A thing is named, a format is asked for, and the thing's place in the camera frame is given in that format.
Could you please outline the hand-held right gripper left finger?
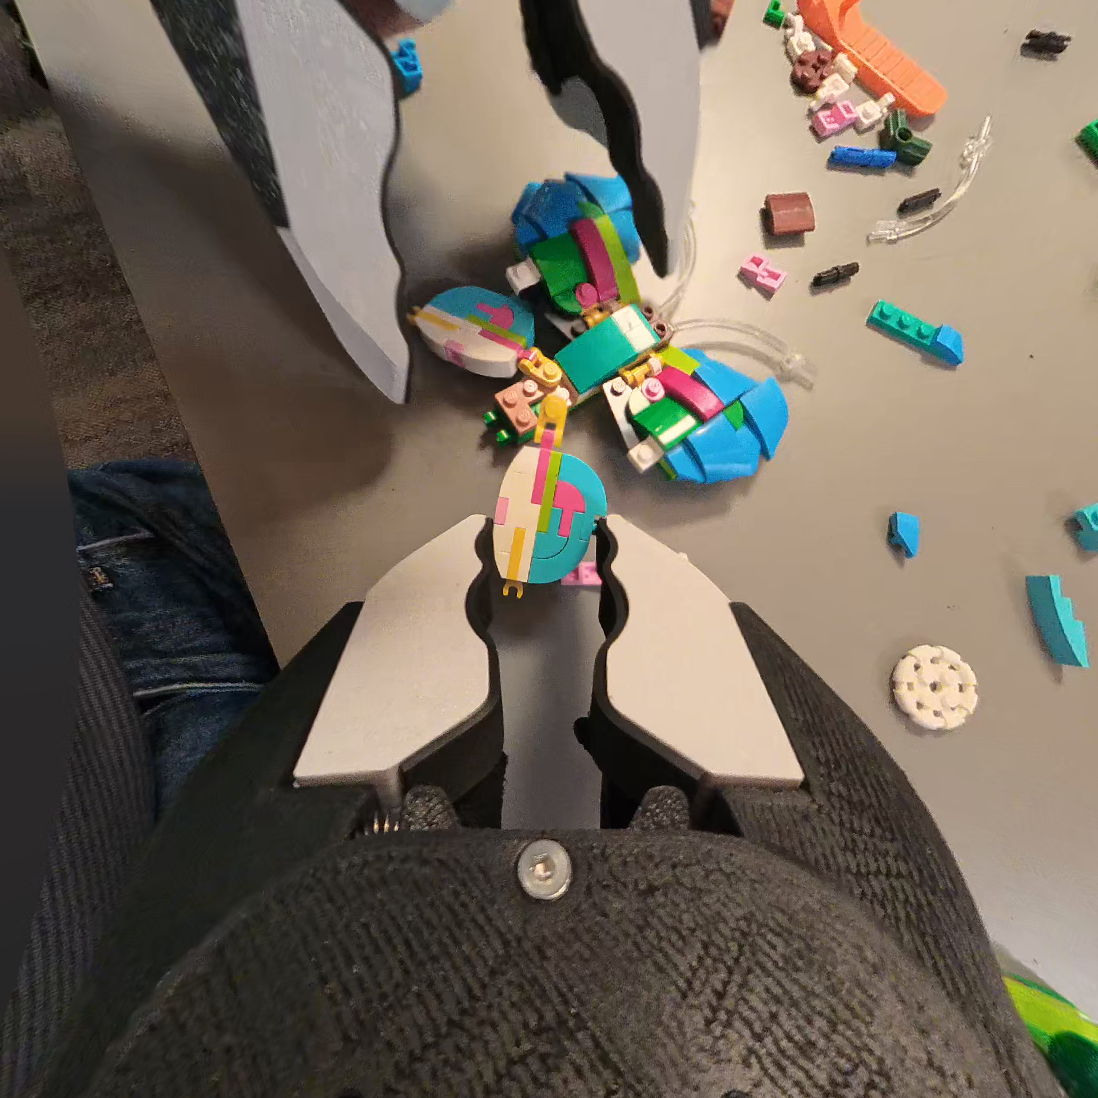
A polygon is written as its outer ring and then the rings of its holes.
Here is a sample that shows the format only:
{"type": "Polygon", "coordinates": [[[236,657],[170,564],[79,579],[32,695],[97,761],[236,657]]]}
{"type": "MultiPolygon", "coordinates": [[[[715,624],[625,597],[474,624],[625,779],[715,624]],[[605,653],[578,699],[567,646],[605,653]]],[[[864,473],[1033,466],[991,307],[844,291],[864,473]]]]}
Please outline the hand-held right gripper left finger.
{"type": "Polygon", "coordinates": [[[474,513],[369,590],[298,757],[298,786],[367,784],[392,810],[418,784],[458,801],[489,779],[505,748],[494,575],[493,524],[474,513]]]}

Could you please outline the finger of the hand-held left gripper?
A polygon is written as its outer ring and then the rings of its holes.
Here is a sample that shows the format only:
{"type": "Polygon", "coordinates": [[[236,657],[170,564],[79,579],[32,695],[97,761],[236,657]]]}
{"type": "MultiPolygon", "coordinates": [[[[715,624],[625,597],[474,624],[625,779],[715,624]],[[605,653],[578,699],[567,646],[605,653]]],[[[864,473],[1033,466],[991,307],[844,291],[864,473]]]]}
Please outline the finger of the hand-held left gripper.
{"type": "Polygon", "coordinates": [[[387,218],[396,67],[349,2],[152,2],[332,331],[409,398],[405,267],[387,218]]]}
{"type": "Polygon", "coordinates": [[[556,114],[596,138],[633,196],[651,266],[676,271],[693,207],[707,2],[522,2],[556,114]]]}

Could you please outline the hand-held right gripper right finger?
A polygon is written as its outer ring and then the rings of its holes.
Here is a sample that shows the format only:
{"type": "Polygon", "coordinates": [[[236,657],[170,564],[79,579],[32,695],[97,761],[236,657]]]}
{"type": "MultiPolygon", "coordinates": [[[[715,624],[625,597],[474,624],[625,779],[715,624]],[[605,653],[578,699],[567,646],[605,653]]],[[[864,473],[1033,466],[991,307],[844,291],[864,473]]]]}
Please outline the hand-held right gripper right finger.
{"type": "Polygon", "coordinates": [[[804,788],[804,763],[731,597],[624,515],[598,520],[600,626],[591,712],[576,724],[604,806],[656,786],[709,806],[729,786],[804,788]]]}

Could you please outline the colourful lego butterfly model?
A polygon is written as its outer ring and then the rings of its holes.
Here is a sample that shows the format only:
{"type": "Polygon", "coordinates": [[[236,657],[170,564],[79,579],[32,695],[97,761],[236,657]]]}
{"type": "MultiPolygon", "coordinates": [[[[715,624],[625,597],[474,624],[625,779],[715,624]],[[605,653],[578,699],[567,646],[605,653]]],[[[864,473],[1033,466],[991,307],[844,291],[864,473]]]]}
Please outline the colourful lego butterfly model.
{"type": "Polygon", "coordinates": [[[813,389],[817,375],[804,355],[751,324],[686,329],[740,338],[726,349],[767,364],[766,380],[704,346],[678,344],[684,287],[662,306],[644,298],[635,202],[618,174],[531,182],[513,224],[511,293],[458,286],[409,318],[440,358],[505,382],[483,420],[496,446],[520,451],[493,519],[503,591],[520,597],[576,570],[607,515],[600,475],[565,451],[578,408],[607,406],[640,473],[715,486],[753,477],[777,455],[789,426],[786,386],[813,389]]]}

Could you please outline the orange lego brick separator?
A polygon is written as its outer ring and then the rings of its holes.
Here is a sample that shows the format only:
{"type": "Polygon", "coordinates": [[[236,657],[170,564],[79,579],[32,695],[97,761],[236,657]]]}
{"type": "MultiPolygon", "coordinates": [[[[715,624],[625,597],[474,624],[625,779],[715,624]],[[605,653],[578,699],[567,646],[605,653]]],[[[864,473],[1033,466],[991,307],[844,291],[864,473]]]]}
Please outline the orange lego brick separator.
{"type": "Polygon", "coordinates": [[[875,96],[893,93],[919,118],[946,105],[948,89],[866,20],[862,2],[800,2],[798,12],[813,34],[855,63],[862,87],[875,96]]]}

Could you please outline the dark green lego connector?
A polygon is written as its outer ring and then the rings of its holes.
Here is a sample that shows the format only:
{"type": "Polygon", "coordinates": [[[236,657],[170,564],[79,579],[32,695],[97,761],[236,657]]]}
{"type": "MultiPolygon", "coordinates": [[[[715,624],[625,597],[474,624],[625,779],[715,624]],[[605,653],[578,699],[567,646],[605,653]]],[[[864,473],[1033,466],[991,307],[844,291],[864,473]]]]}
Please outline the dark green lego connector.
{"type": "Polygon", "coordinates": [[[917,167],[926,162],[933,142],[913,129],[904,109],[891,111],[879,134],[880,149],[895,153],[897,162],[917,167]]]}

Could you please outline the white round lego plate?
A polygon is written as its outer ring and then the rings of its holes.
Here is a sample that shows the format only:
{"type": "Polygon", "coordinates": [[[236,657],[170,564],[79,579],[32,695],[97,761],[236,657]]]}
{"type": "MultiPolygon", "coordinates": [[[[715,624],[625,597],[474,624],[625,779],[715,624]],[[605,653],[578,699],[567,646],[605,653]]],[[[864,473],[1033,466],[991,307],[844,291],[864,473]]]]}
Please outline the white round lego plate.
{"type": "Polygon", "coordinates": [[[893,701],[926,732],[953,732],[979,710],[979,679],[962,655],[942,644],[919,644],[891,672],[893,701]]]}

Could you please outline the teal and blue lego plate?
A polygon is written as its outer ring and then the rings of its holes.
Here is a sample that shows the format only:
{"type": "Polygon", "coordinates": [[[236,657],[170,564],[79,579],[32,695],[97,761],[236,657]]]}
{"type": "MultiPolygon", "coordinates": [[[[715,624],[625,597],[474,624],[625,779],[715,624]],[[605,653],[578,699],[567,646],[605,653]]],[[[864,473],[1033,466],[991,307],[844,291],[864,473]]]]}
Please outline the teal and blue lego plate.
{"type": "Polygon", "coordinates": [[[931,324],[893,302],[879,300],[868,315],[868,326],[940,364],[957,368],[966,360],[966,340],[959,329],[931,324]]]}

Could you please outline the teal stepped lego piece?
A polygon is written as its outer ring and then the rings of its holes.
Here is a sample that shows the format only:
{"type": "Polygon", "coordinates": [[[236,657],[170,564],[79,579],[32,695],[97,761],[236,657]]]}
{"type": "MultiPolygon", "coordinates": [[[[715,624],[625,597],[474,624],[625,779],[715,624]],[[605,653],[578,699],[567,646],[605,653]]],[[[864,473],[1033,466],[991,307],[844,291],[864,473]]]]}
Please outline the teal stepped lego piece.
{"type": "Polygon", "coordinates": [[[1090,668],[1086,624],[1077,617],[1062,577],[1055,573],[1026,575],[1026,591],[1042,644],[1061,666],[1090,668]]]}

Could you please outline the brown flat brick plate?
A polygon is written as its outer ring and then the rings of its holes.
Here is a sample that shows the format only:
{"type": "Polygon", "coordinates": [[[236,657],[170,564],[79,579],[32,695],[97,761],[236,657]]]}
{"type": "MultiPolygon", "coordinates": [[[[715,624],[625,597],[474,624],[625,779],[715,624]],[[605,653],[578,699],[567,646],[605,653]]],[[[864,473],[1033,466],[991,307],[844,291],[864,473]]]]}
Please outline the brown flat brick plate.
{"type": "Polygon", "coordinates": [[[767,193],[762,224],[769,236],[804,236],[817,229],[817,207],[808,191],[767,193]]]}

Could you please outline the person's blue jeans leg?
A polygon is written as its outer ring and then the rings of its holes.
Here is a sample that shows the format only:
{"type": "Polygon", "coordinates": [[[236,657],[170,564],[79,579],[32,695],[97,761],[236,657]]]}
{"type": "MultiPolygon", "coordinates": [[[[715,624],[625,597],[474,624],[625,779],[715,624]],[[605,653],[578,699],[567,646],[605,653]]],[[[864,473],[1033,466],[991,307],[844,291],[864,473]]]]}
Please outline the person's blue jeans leg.
{"type": "Polygon", "coordinates": [[[76,553],[152,748],[157,814],[279,673],[252,590],[196,462],[68,473],[76,553]]]}

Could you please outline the dark ribbed cloth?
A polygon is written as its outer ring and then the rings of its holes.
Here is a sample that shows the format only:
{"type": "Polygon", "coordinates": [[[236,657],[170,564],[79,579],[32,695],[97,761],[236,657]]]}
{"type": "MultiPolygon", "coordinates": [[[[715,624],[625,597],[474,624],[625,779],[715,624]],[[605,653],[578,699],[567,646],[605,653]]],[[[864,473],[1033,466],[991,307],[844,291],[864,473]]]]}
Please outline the dark ribbed cloth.
{"type": "Polygon", "coordinates": [[[32,1096],[157,821],[152,748],[94,597],[81,608],[76,737],[45,883],[3,1019],[3,1096],[32,1096]]]}

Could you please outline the green patterned object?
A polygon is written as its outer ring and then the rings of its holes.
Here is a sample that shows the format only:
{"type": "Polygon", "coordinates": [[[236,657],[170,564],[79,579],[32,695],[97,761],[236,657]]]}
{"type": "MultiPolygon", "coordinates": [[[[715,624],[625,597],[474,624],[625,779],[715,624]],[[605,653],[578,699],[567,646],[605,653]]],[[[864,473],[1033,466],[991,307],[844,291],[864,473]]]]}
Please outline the green patterned object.
{"type": "Polygon", "coordinates": [[[1068,1096],[1097,1096],[1097,1021],[1035,979],[1004,972],[1011,1001],[1068,1096]]]}

